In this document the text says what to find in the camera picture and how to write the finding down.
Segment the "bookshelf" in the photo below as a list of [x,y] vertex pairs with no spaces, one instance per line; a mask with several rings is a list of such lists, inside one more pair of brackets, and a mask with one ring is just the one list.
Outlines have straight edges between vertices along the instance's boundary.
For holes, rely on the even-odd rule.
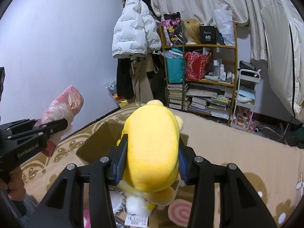
[[[225,87],[230,87],[233,88],[233,94],[232,94],[232,99],[231,99],[231,104],[230,104],[230,110],[229,110],[229,117],[228,117],[228,126],[230,126],[231,120],[233,118],[233,107],[235,105],[235,92],[236,92],[236,88],[237,88],[237,74],[238,74],[238,42],[237,42],[237,33],[236,33],[236,24],[234,22],[234,38],[235,38],[235,45],[230,46],[230,45],[210,45],[210,44],[185,44],[185,39],[184,39],[184,28],[183,25],[181,26],[181,31],[183,34],[183,44],[182,45],[176,45],[176,46],[170,46],[170,45],[166,45],[166,38],[165,38],[165,34],[164,34],[164,28],[162,26],[160,26],[160,33],[161,33],[161,42],[162,42],[162,51],[171,49],[171,48],[179,48],[180,50],[182,49],[183,51],[183,56],[185,56],[185,51],[186,50],[195,50],[197,48],[203,48],[203,47],[207,47],[207,48],[211,48],[212,50],[214,48],[227,48],[227,49],[231,49],[234,51],[234,61],[233,62],[229,62],[230,65],[234,66],[234,74],[235,74],[235,80],[234,83],[226,83],[226,82],[216,82],[216,81],[210,81],[210,80],[199,80],[199,81],[194,81],[194,80],[189,80],[186,79],[186,60],[185,57],[184,59],[184,63],[183,63],[183,82],[182,82],[182,105],[181,105],[181,111],[185,111],[184,110],[184,87],[185,87],[185,83],[193,83],[193,82],[197,82],[197,83],[202,83],[202,84],[213,84],[213,85],[220,85],[220,86],[225,86]],[[167,63],[166,63],[166,59],[164,57],[164,63],[165,63],[165,73],[166,73],[166,84],[168,86],[168,70],[167,70]],[[167,105],[169,107],[169,93],[168,90],[166,89],[167,93],[166,93],[166,97],[167,97]],[[197,115],[202,115],[202,116],[212,116],[209,113],[204,113],[204,112],[199,112],[199,111],[194,111],[194,110],[187,110],[185,112],[189,112],[189,113],[194,113]]]

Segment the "white wall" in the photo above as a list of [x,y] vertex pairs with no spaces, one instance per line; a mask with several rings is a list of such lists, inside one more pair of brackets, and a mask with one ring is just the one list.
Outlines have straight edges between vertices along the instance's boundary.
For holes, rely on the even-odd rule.
[[238,61],[244,60],[261,69],[261,83],[256,87],[255,112],[274,118],[289,121],[291,114],[286,110],[270,87],[267,62],[250,59],[251,41],[250,30],[246,27],[237,29]]
[[71,84],[85,98],[74,131],[115,109],[104,84],[116,78],[122,9],[121,0],[13,0],[0,21],[1,123],[39,118]]

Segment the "black box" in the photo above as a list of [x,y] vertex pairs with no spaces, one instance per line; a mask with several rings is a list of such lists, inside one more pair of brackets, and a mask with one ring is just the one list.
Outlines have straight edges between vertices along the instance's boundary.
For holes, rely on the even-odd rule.
[[201,44],[216,45],[216,34],[214,26],[200,26],[199,34],[201,36]]

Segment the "human hand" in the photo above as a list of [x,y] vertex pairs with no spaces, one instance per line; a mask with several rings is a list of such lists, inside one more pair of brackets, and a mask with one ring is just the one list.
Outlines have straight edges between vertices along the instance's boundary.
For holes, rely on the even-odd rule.
[[22,170],[20,167],[12,170],[9,173],[10,182],[6,184],[0,178],[0,189],[7,190],[10,189],[9,198],[13,201],[22,201],[25,198],[26,190],[24,188],[24,182],[22,180]]

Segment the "teal bag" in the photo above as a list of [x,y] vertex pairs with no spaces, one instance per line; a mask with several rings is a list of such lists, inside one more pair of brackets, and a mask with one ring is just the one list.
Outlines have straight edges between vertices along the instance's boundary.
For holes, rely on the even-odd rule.
[[[173,48],[173,51],[183,53],[182,51]],[[183,82],[183,58],[166,58],[168,82],[180,84]]]

